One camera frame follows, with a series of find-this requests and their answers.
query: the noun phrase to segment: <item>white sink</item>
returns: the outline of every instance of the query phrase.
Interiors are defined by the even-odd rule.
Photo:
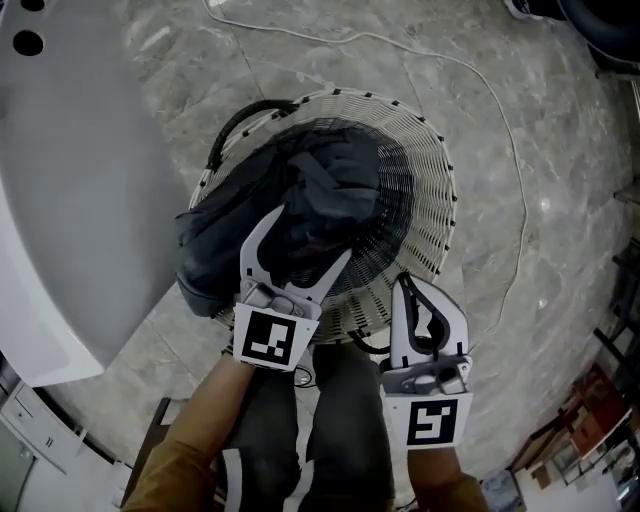
[[[35,387],[110,364],[173,282],[188,197],[111,2],[10,0],[3,15],[0,350]],[[23,30],[41,53],[16,51]]]

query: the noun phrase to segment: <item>marble floor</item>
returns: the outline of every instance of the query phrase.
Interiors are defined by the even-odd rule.
[[[529,221],[504,319],[474,352],[465,469],[504,467],[550,419],[590,364],[613,281],[611,255],[629,222],[612,192],[630,180],[619,86],[594,78],[584,42],[565,23],[514,20],[502,0],[210,0],[222,17],[327,38],[359,31],[465,60],[504,104],[522,165]],[[207,17],[200,0],[119,0],[133,67],[189,187],[218,130],[241,107],[296,98],[326,82],[406,102],[445,135],[459,196],[439,284],[466,311],[472,343],[496,321],[512,279],[523,203],[504,123],[463,67],[373,40],[327,46]],[[52,393],[89,432],[133,462],[160,397],[187,397],[229,333],[194,317],[174,288],[107,372]],[[301,444],[317,399],[299,395]],[[399,495],[408,491],[394,450]]]

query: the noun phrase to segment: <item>wicker basket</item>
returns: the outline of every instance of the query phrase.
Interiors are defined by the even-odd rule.
[[[229,136],[263,110],[269,113]],[[352,259],[323,304],[316,343],[383,329],[391,319],[391,287],[398,273],[408,271],[431,282],[440,273],[457,200],[444,138],[411,108],[370,92],[327,89],[293,102],[261,101],[238,112],[220,132],[190,203],[197,205],[254,150],[285,130],[345,127],[359,128],[378,143],[385,212],[355,240]],[[232,307],[218,319],[232,325]]]

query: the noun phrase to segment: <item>basket handle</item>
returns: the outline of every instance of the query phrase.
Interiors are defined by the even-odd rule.
[[[242,110],[237,112],[231,119],[229,119],[229,121],[227,121],[227,124],[222,127],[222,130],[220,130],[218,137],[213,143],[213,146],[211,146],[211,151],[209,152],[209,159],[207,160],[206,168],[211,169],[214,173],[218,170],[218,167],[220,167],[220,164],[222,163],[222,148],[227,141],[227,137],[229,137],[236,126],[238,126],[245,119],[248,119],[258,112],[274,109],[281,110],[286,115],[288,115],[295,112],[297,108],[298,106],[294,105],[293,101],[290,100],[260,100],[252,103],[251,105],[247,105]]]

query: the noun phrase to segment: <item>sneaker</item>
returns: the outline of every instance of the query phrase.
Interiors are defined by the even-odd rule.
[[[504,0],[507,9],[514,18],[519,20],[541,20],[542,16],[531,14],[527,0]]]

